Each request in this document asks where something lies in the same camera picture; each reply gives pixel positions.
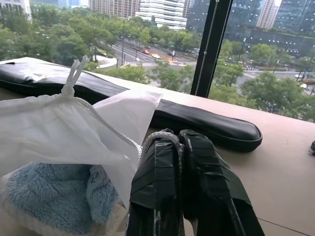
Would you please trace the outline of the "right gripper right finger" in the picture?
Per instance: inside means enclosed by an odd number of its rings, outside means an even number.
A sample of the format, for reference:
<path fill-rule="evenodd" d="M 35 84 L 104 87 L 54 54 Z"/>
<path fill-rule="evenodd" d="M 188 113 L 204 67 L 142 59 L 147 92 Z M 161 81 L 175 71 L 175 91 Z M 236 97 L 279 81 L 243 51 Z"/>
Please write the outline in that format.
<path fill-rule="evenodd" d="M 182 206 L 196 236 L 262 236 L 247 192 L 212 141 L 181 130 Z"/>

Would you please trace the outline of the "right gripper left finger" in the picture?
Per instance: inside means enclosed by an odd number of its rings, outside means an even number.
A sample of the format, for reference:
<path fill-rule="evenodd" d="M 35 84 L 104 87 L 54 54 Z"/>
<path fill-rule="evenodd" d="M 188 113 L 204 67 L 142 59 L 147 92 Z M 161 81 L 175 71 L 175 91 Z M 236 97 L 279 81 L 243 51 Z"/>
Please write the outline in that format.
<path fill-rule="evenodd" d="M 128 236 L 181 236 L 183 146 L 170 129 L 150 134 L 143 143 L 130 192 Z"/>

